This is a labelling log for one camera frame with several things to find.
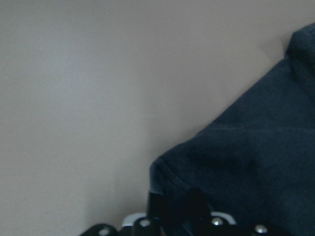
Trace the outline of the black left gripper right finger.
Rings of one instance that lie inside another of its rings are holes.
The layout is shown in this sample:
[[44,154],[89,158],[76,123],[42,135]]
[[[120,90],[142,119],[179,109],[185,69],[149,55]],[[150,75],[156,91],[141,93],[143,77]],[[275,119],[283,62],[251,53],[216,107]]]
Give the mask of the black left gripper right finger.
[[190,190],[190,220],[194,236],[233,236],[236,221],[223,212],[211,211],[204,194]]

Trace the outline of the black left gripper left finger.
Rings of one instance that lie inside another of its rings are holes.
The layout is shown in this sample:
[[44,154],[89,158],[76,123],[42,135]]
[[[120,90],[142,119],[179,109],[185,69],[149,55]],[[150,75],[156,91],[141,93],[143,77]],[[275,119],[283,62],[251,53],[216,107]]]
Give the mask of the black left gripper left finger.
[[162,195],[149,193],[146,215],[138,218],[132,226],[133,236],[160,236],[160,218],[163,210]]

